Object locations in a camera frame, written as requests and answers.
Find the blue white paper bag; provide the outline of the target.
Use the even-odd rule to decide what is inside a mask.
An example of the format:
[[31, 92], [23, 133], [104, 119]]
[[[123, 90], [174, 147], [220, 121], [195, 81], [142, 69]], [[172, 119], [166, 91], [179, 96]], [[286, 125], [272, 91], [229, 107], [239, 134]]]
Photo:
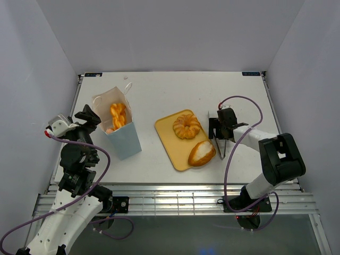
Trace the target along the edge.
[[[105, 133], [107, 139], [114, 147], [114, 152], [119, 160], [125, 160], [142, 151], [138, 134], [133, 122], [132, 110], [126, 98], [132, 83], [128, 83], [123, 91], [118, 87], [92, 97], [92, 110], [100, 117], [100, 128]], [[113, 129], [112, 116], [110, 113], [111, 104], [123, 103], [126, 106], [127, 123], [107, 134], [107, 129]]]

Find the orange twisted bread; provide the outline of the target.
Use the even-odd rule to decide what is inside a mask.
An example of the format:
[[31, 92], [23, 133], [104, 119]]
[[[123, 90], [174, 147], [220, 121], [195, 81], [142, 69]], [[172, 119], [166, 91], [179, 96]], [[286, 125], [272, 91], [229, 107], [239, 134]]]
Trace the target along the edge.
[[110, 114], [112, 116], [113, 129], [118, 130], [123, 127], [126, 123], [126, 106], [123, 103], [111, 104]]

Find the metal serving tongs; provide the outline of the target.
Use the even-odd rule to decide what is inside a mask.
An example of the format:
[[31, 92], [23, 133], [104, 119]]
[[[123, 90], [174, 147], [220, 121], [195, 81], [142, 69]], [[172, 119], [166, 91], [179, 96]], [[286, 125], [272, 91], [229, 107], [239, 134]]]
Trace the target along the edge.
[[215, 142], [219, 157], [223, 160], [226, 157], [226, 139], [222, 134], [222, 125], [216, 114], [207, 113], [208, 116], [208, 138]]

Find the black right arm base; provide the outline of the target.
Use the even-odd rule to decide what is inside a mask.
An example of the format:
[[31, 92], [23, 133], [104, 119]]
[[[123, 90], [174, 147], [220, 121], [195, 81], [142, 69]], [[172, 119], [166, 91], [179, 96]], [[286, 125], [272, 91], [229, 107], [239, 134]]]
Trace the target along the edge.
[[[223, 212], [225, 213], [230, 213], [232, 212], [226, 205], [225, 202], [225, 196], [223, 196], [222, 198], [219, 198], [217, 200], [217, 204], [218, 205], [222, 205], [223, 206]], [[255, 200], [250, 200], [248, 202], [244, 202], [242, 201], [241, 198], [239, 198], [236, 195], [232, 195], [232, 196], [228, 196], [228, 203], [229, 206], [233, 209], [233, 210], [241, 210], [244, 209], [245, 207], [251, 205], [253, 202], [255, 202]], [[249, 208], [247, 210], [247, 212], [260, 212], [260, 213], [269, 213], [272, 211], [272, 207], [271, 207], [271, 203], [269, 201], [269, 198], [264, 198], [261, 201], [259, 201], [256, 205], [254, 205], [253, 207]]]

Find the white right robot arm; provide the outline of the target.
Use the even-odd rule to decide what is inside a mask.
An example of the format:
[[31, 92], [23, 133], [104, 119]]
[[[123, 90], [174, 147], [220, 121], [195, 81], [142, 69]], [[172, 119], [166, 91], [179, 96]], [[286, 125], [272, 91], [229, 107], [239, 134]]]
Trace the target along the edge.
[[260, 155], [262, 173], [243, 186], [237, 197], [223, 197], [228, 211], [252, 211], [278, 186], [306, 173], [306, 167], [293, 136], [289, 133], [272, 134], [239, 123], [230, 107], [217, 111], [217, 117], [208, 117], [208, 137], [243, 144]]

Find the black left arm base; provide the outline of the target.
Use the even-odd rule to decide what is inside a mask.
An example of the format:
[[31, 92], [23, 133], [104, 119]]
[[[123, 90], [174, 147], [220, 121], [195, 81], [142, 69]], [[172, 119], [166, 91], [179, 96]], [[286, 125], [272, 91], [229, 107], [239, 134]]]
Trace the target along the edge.
[[129, 197], [112, 197], [108, 200], [107, 213], [122, 213], [126, 214], [129, 211]]

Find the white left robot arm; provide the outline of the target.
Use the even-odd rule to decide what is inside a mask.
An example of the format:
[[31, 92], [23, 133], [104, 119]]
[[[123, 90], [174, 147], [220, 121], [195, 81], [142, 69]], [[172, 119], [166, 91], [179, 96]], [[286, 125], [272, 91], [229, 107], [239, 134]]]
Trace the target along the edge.
[[104, 150], [94, 146], [90, 135], [101, 120], [89, 105], [75, 117], [84, 123], [60, 114], [45, 130], [47, 137], [64, 143], [59, 163], [63, 176], [50, 211], [39, 217], [40, 230], [17, 254], [67, 254], [94, 216], [112, 208], [112, 192], [94, 180], [93, 167]]

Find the sugar dusted oval bread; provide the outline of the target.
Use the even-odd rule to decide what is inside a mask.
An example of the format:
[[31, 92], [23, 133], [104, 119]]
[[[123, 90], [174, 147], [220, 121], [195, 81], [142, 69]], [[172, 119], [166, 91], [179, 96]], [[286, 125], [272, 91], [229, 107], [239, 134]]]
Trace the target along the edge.
[[191, 150], [188, 157], [188, 164], [193, 167], [203, 166], [210, 162], [215, 154], [216, 149], [210, 141], [201, 141]]

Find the blue table corner sticker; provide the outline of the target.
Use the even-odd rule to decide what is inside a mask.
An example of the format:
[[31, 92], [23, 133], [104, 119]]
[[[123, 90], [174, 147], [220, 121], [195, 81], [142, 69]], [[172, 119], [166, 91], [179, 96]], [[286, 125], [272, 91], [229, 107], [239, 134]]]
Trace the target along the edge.
[[102, 73], [85, 73], [84, 76], [85, 77], [101, 77], [103, 74]]

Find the blue sticker right corner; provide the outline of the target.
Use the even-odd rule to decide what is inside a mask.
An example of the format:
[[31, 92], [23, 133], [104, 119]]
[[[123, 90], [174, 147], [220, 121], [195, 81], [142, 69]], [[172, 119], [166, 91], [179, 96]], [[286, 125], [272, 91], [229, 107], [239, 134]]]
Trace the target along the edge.
[[242, 75], [243, 76], [261, 76], [261, 73], [260, 72], [242, 72]]

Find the yellow plastic tray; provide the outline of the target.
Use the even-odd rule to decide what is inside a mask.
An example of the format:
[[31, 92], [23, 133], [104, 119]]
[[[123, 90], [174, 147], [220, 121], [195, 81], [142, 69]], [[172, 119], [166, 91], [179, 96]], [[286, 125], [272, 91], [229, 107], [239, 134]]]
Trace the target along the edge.
[[163, 117], [155, 122], [158, 136], [177, 171], [185, 171], [192, 166], [188, 164], [189, 155], [194, 146], [203, 141], [208, 141], [208, 136], [201, 127], [200, 132], [192, 139], [181, 139], [173, 130], [173, 123], [181, 115], [194, 114], [192, 110], [185, 109]]

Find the aluminium frame rail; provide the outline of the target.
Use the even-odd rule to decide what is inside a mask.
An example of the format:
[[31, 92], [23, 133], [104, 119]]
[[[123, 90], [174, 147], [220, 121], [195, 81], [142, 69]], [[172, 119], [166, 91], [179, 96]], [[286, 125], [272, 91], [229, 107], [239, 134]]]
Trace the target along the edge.
[[[218, 204], [222, 185], [108, 185], [114, 196], [129, 197], [129, 216], [217, 216], [223, 215]], [[302, 192], [296, 182], [281, 185], [271, 195], [272, 207], [281, 215], [317, 214], [312, 193]]]

